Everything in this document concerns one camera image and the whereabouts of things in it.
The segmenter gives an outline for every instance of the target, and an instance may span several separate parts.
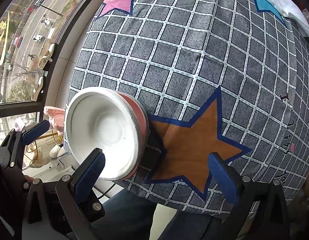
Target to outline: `blue gripper pad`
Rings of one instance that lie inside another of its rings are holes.
[[[85,202],[105,166],[105,156],[101,151],[91,165],[82,174],[80,180],[74,186],[76,203]]]
[[[209,154],[208,167],[225,199],[231,204],[238,204],[239,190],[242,183],[237,171],[228,166],[216,152]]]
[[[50,129],[50,123],[48,120],[43,120],[42,122],[36,124],[30,130],[25,132],[22,137],[23,145],[29,145],[42,134]]]

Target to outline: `navy star outline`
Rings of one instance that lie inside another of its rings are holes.
[[[270,3],[268,2],[267,0],[265,0],[267,3],[269,3],[273,9],[275,10],[275,12],[277,12],[277,14],[280,16],[280,18],[271,10],[267,10],[267,9],[260,9],[259,6],[258,6],[258,1],[257,0],[254,0],[255,2],[255,5],[256,5],[256,10],[257,12],[268,12],[268,13],[272,13],[284,26],[286,26],[284,20],[283,20],[283,17],[281,16],[281,14],[278,12],[278,10]]]
[[[203,113],[205,113],[205,111],[209,108],[209,106],[212,104],[212,102],[215,99],[217,100],[217,139],[242,150],[239,154],[232,156],[231,158],[229,158],[227,160],[224,160],[226,163],[229,163],[229,162],[241,157],[242,155],[250,152],[252,149],[250,149],[249,147],[246,147],[246,146],[244,146],[244,145],[242,145],[242,144],[240,144],[236,141],[233,141],[233,140],[222,135],[221,86],[216,88],[216,90],[213,92],[213,94],[207,99],[207,101],[205,101],[203,106],[194,114],[194,116],[188,122],[180,121],[180,120],[172,119],[172,118],[168,118],[168,117],[161,117],[161,116],[153,115],[153,114],[149,114],[148,116],[153,121],[165,122],[165,123],[170,123],[170,124],[174,124],[174,125],[177,125],[177,126],[183,126],[183,127],[189,128],[203,115]],[[152,176],[157,171],[157,168],[160,166],[162,160],[164,159],[164,157],[167,153],[167,150],[165,149],[165,147],[163,145],[162,139],[160,138],[160,136],[156,132],[154,134],[154,137],[161,144],[161,147],[160,147],[161,154],[160,154],[158,161],[156,162],[156,164],[154,165],[154,167],[152,168],[152,170],[150,171],[150,173],[146,177],[144,183],[145,184],[169,183],[169,182],[175,182],[177,180],[182,179],[182,181],[184,181],[200,198],[202,198],[203,201],[206,201],[207,195],[208,195],[209,184],[210,184],[211,179],[212,179],[211,172],[209,172],[209,176],[207,178],[203,193],[199,189],[197,189],[197,187],[195,187],[195,185],[192,184],[192,182],[190,182],[186,178],[186,176],[184,176],[184,175],[176,176],[176,177],[173,177],[173,178],[170,178],[170,179],[151,179]]]
[[[130,12],[127,12],[127,11],[122,10],[122,9],[119,9],[119,8],[113,8],[112,10],[108,11],[107,14],[110,13],[110,12],[112,12],[112,11],[114,11],[114,10],[117,10],[117,11],[120,11],[120,12],[122,12],[122,13],[126,13],[126,14],[132,16],[132,13],[133,13],[133,3],[134,3],[135,1],[136,1],[136,0],[131,0]],[[101,3],[101,4],[103,5],[103,8],[102,8],[101,11],[99,12],[99,14],[98,14],[98,16],[96,17],[95,21],[96,21],[97,19],[99,19],[99,18],[101,18],[101,17],[104,16],[104,15],[103,15],[103,16],[99,16],[99,15],[102,14],[102,11],[103,11],[103,9],[104,9],[104,7],[105,7],[105,5],[106,5],[107,3],[104,3],[104,2],[103,2],[103,3]]]

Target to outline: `window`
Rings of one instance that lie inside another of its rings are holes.
[[[80,0],[13,0],[0,19],[0,104],[32,99],[40,59]]]
[[[12,129],[17,130],[18,125],[19,127],[21,127],[24,124],[27,127],[31,124],[34,124],[33,122],[37,120],[36,117],[37,117],[36,113],[30,113],[30,114],[19,114],[0,118],[0,145]]]

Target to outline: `foam bowl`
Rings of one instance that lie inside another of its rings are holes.
[[[100,87],[79,91],[71,100],[64,128],[78,163],[98,147],[105,155],[99,178],[123,179],[135,169],[144,140],[133,109],[118,93]]]
[[[148,133],[149,120],[148,120],[148,116],[147,116],[147,113],[144,107],[135,98],[133,98],[132,96],[128,94],[122,93],[122,92],[116,92],[116,91],[113,91],[113,92],[120,94],[125,99],[125,102],[129,104],[131,108],[133,109],[133,112],[136,114],[136,117],[138,119],[138,124],[139,124],[139,128],[140,128],[141,135],[142,135],[142,140],[143,140],[142,153],[138,157],[138,162],[136,166],[126,177],[123,178],[123,179],[128,179],[128,178],[131,178],[136,173],[139,167],[139,164],[141,163],[144,149],[145,149],[146,143],[148,141],[148,136],[149,136],[149,133]]]

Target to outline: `jeans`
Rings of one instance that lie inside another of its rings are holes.
[[[105,216],[91,225],[99,240],[148,240],[157,204],[123,189],[104,203]],[[177,211],[159,240],[212,240],[221,220]],[[73,233],[70,239],[76,239]]]

